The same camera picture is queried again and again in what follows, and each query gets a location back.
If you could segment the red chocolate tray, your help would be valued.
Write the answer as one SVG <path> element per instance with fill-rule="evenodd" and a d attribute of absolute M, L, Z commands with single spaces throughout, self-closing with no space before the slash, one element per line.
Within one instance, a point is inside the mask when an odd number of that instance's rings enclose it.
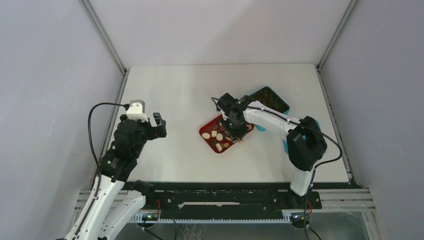
<path fill-rule="evenodd" d="M 205 143 L 217 154 L 222 154 L 235 143 L 230 138 L 228 131 L 222 124 L 222 115 L 218 115 L 213 120 L 202 126 L 198 133 Z"/>

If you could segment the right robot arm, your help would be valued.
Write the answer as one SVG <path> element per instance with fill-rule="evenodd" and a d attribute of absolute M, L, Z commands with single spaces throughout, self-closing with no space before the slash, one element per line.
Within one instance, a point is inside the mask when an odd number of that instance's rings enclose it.
<path fill-rule="evenodd" d="M 328 148 L 317 121 L 310 116 L 301 119 L 290 117 L 249 95 L 237 99 L 225 93 L 220 98 L 212 98 L 212 101 L 220 111 L 221 124 L 233 143 L 247 135 L 248 124 L 262 127 L 283 140 L 294 166 L 289 203 L 295 208 L 307 204 L 314 168 Z"/>

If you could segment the teal chocolate box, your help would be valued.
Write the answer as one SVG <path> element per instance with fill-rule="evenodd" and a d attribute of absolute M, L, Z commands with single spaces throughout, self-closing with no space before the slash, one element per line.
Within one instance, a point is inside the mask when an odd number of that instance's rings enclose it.
<path fill-rule="evenodd" d="M 269 86 L 257 90 L 250 96 L 277 112 L 288 115 L 290 111 L 290 106 Z"/>

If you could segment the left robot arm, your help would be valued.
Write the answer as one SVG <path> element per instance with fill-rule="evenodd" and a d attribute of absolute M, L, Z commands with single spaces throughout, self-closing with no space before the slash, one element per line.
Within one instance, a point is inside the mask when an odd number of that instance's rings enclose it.
<path fill-rule="evenodd" d="M 143 113 L 128 112 L 120 116 L 114 140 L 100 161 L 100 174 L 79 217 L 66 234 L 66 240 L 114 240 L 138 210 L 155 205 L 154 186 L 137 180 L 120 204 L 110 211 L 147 141 L 167 135 L 166 121 L 161 114 L 153 113 L 153 119 L 155 126 Z"/>

